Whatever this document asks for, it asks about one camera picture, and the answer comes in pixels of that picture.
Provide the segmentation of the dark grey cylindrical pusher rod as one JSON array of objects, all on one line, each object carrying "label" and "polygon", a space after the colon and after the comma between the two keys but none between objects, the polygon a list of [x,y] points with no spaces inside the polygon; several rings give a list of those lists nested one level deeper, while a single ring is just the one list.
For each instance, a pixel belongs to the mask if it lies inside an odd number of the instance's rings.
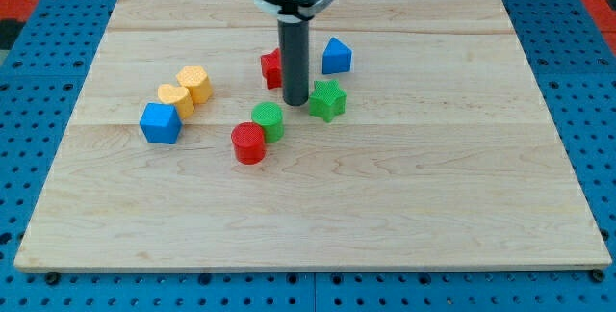
[{"label": "dark grey cylindrical pusher rod", "polygon": [[309,23],[278,22],[283,100],[301,106],[309,96]]}]

